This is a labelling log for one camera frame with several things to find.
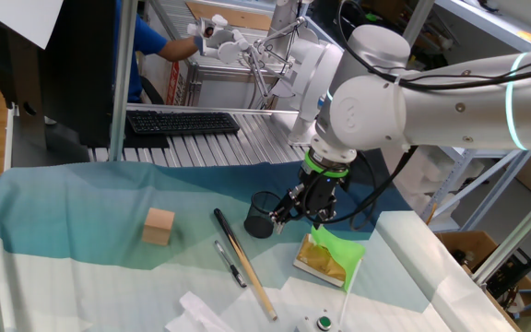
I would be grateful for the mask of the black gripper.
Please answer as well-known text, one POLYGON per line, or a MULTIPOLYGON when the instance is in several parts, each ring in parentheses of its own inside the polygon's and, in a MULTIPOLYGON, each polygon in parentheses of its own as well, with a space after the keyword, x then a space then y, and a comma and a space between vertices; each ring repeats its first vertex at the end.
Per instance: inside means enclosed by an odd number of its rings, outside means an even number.
POLYGON ((320 168, 305 160, 299 171, 301 184, 289 189, 269 213, 274 232, 281 234, 289 221, 303 216, 316 216, 315 229, 333 221, 336 216, 335 189, 347 174, 346 164, 320 168))

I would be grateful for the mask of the teleoperator hand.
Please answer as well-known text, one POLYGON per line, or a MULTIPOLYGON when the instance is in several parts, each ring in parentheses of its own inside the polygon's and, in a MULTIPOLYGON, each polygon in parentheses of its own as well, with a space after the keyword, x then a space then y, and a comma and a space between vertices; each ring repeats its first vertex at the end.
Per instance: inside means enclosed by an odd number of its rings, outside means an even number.
POLYGON ((202 33, 198 33, 194 36, 194 44, 198 52, 204 56, 207 49, 207 42, 211 38, 214 29, 212 27, 205 28, 202 33))

